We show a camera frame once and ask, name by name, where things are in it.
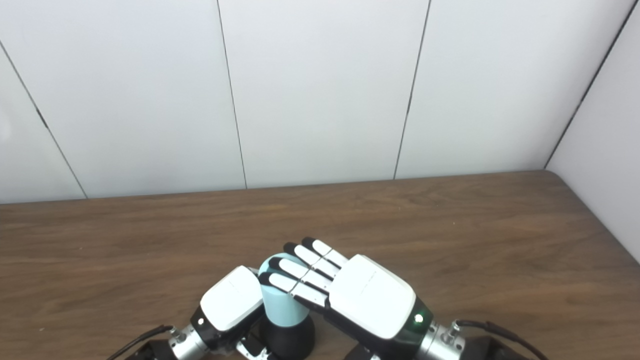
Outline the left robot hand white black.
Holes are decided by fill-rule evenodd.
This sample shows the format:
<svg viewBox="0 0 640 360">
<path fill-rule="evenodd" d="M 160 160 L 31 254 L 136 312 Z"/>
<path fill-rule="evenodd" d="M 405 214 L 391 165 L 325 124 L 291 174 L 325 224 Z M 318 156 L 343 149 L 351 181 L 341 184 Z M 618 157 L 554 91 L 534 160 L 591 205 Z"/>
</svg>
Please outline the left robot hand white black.
<svg viewBox="0 0 640 360">
<path fill-rule="evenodd" d="M 249 343 L 247 354 L 259 354 L 253 330 L 265 316 L 258 270 L 240 265 L 208 289 L 190 317 L 190 333 L 205 353 L 230 354 Z"/>
</svg>

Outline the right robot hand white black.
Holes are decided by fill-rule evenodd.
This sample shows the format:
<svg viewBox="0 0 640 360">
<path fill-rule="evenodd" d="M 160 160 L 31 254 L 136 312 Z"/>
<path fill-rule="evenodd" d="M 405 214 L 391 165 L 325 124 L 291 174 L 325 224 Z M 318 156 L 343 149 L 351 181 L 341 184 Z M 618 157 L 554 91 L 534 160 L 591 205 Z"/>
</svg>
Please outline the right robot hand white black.
<svg viewBox="0 0 640 360">
<path fill-rule="evenodd" d="M 259 283 L 322 315 L 382 360 L 413 360 L 433 313 L 405 280 L 368 256 L 342 255 L 323 241 L 288 242 Z"/>
</svg>

